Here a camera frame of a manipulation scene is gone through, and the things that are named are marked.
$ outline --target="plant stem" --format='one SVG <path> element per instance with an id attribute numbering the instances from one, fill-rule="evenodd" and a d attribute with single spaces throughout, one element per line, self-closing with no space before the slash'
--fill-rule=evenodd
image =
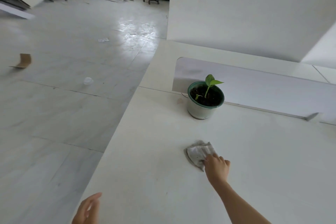
<path id="1" fill-rule="evenodd" d="M 210 89 L 210 86 L 208 86 L 208 89 L 207 89 L 207 91 L 205 92 L 205 96 L 204 96 L 204 98 L 207 98 L 207 93 L 208 93 L 208 90 Z"/>

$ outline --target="gray rag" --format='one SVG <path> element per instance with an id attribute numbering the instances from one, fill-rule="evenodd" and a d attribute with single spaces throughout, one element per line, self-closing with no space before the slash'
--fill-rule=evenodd
<path id="1" fill-rule="evenodd" d="M 204 172 L 204 160 L 206 156 L 209 154 L 212 155 L 216 152 L 210 142 L 206 144 L 203 141 L 198 141 L 197 143 L 187 147 L 185 149 L 185 153 L 189 162 Z"/>

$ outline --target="floor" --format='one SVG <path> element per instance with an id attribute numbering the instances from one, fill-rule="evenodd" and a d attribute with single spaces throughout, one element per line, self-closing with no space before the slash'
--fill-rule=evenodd
<path id="1" fill-rule="evenodd" d="M 0 13 L 1 223 L 69 222 L 166 38 L 168 9 L 57 0 L 31 10 L 33 20 Z M 9 67 L 19 53 L 32 56 L 24 70 Z"/>

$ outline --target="green pot rim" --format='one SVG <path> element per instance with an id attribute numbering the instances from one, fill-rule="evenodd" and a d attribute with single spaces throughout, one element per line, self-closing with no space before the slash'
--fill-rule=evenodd
<path id="1" fill-rule="evenodd" d="M 188 96 L 189 96 L 190 100 L 191 100 L 192 102 L 194 102 L 196 105 L 199 105 L 199 106 L 201 106 L 201 107 L 208 108 L 208 109 L 214 109 L 214 108 L 218 108 L 218 107 L 220 107 L 220 106 L 224 103 L 224 93 L 223 93 L 223 91 L 222 91 L 220 88 L 218 88 L 216 85 L 214 85 L 214 86 L 212 86 L 212 87 L 216 88 L 216 89 L 221 93 L 221 95 L 222 95 L 222 100 L 221 100 L 221 102 L 220 102 L 219 105 L 216 105 L 216 106 L 206 106 L 206 105 L 201 105 L 200 103 L 197 103 L 196 100 L 193 99 L 193 98 L 191 97 L 191 95 L 190 95 L 190 91 L 191 91 L 195 86 L 198 86 L 198 85 L 205 85 L 205 86 L 207 86 L 207 84 L 205 83 L 205 81 L 199 81 L 199 82 L 194 82 L 194 83 L 190 84 L 190 86 L 188 87 Z"/>

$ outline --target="cutout in partition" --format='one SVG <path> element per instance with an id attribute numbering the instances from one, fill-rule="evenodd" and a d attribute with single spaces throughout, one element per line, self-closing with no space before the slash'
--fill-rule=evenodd
<path id="1" fill-rule="evenodd" d="M 293 116 L 323 113 L 322 122 L 336 125 L 336 85 L 329 83 L 182 57 L 176 61 L 172 90 L 187 93 L 191 83 L 208 74 L 224 82 L 217 86 L 226 102 Z"/>

